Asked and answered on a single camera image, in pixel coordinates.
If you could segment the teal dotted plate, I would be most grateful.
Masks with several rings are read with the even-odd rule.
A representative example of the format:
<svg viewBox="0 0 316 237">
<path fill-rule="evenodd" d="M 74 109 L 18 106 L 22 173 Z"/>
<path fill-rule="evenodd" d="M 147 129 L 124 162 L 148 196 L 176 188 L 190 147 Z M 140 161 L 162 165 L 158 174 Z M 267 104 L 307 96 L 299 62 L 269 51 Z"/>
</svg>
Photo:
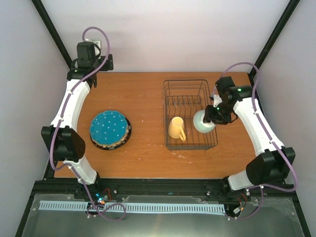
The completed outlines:
<svg viewBox="0 0 316 237">
<path fill-rule="evenodd" d="M 107 110 L 99 113 L 90 124 L 90 138 L 100 146 L 110 146 L 127 134 L 128 122 L 118 111 Z"/>
</svg>

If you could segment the dark wire dish rack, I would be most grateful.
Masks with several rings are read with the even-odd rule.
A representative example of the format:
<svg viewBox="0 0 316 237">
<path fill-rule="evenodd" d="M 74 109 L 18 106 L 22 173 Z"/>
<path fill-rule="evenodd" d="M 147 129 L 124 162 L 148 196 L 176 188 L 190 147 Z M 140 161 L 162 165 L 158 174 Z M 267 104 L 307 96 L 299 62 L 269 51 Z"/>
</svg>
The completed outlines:
<svg viewBox="0 0 316 237">
<path fill-rule="evenodd" d="M 164 141 L 170 151 L 208 150 L 218 144 L 217 131 L 203 134 L 194 127 L 194 115 L 212 104 L 208 82 L 205 79 L 168 79 L 163 82 Z M 168 135 L 168 127 L 174 117 L 184 120 L 186 140 Z"/>
</svg>

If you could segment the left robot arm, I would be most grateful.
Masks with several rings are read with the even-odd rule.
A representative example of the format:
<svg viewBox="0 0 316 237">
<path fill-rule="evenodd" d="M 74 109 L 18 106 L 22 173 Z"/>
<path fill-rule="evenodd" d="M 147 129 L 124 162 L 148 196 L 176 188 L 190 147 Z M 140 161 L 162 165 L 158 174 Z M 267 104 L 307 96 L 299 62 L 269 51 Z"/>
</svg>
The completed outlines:
<svg viewBox="0 0 316 237">
<path fill-rule="evenodd" d="M 85 192 L 96 199 L 102 195 L 103 187 L 97 183 L 98 173 L 85 157 L 85 141 L 77 133 L 79 115 L 91 88 L 96 86 L 97 72 L 108 56 L 101 56 L 100 40 L 86 39 L 77 44 L 77 58 L 71 62 L 67 73 L 64 98 L 50 126 L 41 129 L 41 136 L 49 151 L 49 163 L 54 171 L 58 162 L 68 167 Z"/>
</svg>

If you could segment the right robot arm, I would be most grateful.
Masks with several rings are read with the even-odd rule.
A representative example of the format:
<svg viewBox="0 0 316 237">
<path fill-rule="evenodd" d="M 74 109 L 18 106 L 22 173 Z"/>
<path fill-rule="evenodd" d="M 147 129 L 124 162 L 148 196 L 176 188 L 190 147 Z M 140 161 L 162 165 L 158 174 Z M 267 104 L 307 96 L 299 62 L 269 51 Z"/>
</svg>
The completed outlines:
<svg viewBox="0 0 316 237">
<path fill-rule="evenodd" d="M 295 187 L 287 189 L 272 184 L 284 180 L 289 174 L 293 175 L 294 184 L 298 184 L 292 166 L 296 154 L 272 131 L 255 98 L 255 88 L 237 86 L 231 77 L 219 78 L 215 87 L 218 94 L 213 96 L 214 103 L 207 105 L 199 116 L 200 124 L 206 131 L 211 131 L 216 125 L 232 123 L 232 115 L 235 115 L 243 123 L 256 155 L 244 171 L 226 177 L 229 190 L 269 187 L 283 192 L 295 191 Z"/>
</svg>

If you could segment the yellow ceramic mug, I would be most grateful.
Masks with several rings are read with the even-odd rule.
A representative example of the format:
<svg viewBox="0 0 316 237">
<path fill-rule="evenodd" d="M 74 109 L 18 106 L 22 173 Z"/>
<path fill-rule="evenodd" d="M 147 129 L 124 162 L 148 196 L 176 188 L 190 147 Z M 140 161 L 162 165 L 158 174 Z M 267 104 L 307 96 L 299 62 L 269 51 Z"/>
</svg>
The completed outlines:
<svg viewBox="0 0 316 237">
<path fill-rule="evenodd" d="M 171 138 L 186 140 L 184 120 L 181 117 L 174 117 L 169 124 L 168 134 Z"/>
</svg>

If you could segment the pale green ceramic bowl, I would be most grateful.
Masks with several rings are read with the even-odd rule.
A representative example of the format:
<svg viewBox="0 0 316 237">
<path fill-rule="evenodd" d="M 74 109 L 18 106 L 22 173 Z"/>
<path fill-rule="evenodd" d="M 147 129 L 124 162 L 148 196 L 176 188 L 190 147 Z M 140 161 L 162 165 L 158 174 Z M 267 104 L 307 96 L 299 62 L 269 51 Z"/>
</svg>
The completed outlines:
<svg viewBox="0 0 316 237">
<path fill-rule="evenodd" d="M 194 124 L 195 129 L 198 132 L 202 134 L 207 134 L 213 131 L 216 125 L 212 122 L 203 122 L 204 115 L 205 115 L 205 110 L 197 111 L 193 118 L 193 124 Z"/>
</svg>

